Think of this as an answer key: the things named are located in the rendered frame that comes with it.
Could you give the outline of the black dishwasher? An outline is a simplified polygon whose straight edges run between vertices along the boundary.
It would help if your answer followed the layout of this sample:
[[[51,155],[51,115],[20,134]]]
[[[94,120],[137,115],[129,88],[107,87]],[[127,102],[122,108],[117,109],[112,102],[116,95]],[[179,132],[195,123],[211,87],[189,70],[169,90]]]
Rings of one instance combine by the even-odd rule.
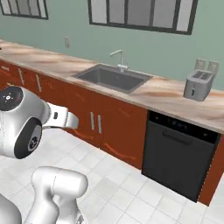
[[[220,139],[210,129],[150,111],[142,174],[197,201]]]

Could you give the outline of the silver toaster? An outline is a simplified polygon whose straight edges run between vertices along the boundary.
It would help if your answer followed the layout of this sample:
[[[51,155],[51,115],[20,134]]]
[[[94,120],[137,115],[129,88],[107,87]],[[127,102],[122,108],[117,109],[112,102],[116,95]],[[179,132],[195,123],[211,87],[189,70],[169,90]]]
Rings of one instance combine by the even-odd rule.
[[[203,102],[210,93],[214,74],[206,70],[194,70],[186,77],[183,96],[197,102]]]

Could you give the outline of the silver tap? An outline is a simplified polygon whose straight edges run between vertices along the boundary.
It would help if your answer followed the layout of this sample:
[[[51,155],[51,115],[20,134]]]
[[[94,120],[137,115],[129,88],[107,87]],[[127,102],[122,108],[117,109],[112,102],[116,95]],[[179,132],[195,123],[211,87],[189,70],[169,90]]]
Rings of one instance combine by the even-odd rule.
[[[121,56],[121,62],[117,65],[117,67],[120,69],[120,72],[122,73],[125,70],[128,70],[129,66],[123,64],[123,51],[122,50],[114,51],[109,56],[112,57],[112,56],[117,55],[117,54],[119,54]]]

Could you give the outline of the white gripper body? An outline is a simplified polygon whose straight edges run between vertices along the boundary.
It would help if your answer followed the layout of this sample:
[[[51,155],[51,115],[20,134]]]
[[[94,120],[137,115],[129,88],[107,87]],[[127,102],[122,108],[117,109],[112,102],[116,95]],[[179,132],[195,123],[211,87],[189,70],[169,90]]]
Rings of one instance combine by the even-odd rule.
[[[78,126],[79,126],[79,118],[75,114],[69,112],[66,119],[66,127],[69,129],[76,130]]]

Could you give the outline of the grey steel sink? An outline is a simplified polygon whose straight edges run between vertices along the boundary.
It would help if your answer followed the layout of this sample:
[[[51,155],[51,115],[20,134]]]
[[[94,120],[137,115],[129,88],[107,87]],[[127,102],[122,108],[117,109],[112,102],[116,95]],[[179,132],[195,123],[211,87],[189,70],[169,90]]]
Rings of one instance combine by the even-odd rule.
[[[132,93],[152,78],[148,74],[130,70],[122,72],[117,67],[102,64],[93,66],[84,72],[74,74],[73,77],[125,94]]]

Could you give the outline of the small dark-framed window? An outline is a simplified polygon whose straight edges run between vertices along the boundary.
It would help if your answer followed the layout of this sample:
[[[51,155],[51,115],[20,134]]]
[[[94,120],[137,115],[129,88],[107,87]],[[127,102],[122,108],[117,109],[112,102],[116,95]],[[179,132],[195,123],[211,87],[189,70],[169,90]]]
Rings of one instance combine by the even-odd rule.
[[[0,0],[4,16],[48,20],[46,0]]]

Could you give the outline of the red-brown cupboard door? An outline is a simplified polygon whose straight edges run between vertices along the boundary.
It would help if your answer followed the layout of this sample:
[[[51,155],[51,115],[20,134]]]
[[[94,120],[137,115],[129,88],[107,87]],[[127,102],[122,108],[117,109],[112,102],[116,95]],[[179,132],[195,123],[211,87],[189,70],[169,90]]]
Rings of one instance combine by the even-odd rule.
[[[38,73],[42,92],[38,91],[38,95],[55,105],[64,105],[64,88],[60,80]]]
[[[77,129],[66,131],[74,136],[95,145],[95,131],[91,129],[90,112],[95,112],[95,103],[89,90],[74,84],[64,84],[64,100],[69,111],[79,118]]]
[[[96,100],[96,121],[101,116],[101,148],[110,155],[142,168],[147,110],[100,94]]]
[[[39,88],[35,73],[22,67],[19,68],[21,69],[24,78],[24,85],[22,84],[22,86],[37,95],[39,93]]]

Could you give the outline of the red-brown cupboard side panel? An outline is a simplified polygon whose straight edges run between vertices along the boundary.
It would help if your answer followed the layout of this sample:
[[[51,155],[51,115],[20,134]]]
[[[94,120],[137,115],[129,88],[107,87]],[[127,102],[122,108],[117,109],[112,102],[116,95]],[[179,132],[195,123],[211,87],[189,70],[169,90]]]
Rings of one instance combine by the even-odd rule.
[[[208,174],[206,175],[205,183],[199,195],[199,202],[209,206],[215,190],[221,180],[224,172],[224,146],[218,147],[214,154]]]

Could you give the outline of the large dark-framed window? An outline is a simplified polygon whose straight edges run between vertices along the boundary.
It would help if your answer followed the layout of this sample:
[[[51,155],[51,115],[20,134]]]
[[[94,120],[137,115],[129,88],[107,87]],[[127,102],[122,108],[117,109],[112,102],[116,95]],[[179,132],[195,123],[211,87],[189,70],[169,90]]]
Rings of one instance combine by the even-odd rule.
[[[89,23],[191,35],[199,0],[87,0]]]

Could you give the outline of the red-brown drawer front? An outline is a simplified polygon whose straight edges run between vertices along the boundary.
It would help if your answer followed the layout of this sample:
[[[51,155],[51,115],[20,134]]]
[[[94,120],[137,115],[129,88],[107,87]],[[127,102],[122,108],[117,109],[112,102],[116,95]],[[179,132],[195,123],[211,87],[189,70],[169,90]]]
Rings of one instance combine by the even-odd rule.
[[[8,67],[9,72],[1,69],[1,66]],[[0,90],[7,88],[8,86],[18,86],[20,84],[20,78],[18,75],[18,69],[16,66],[9,62],[0,59]]]

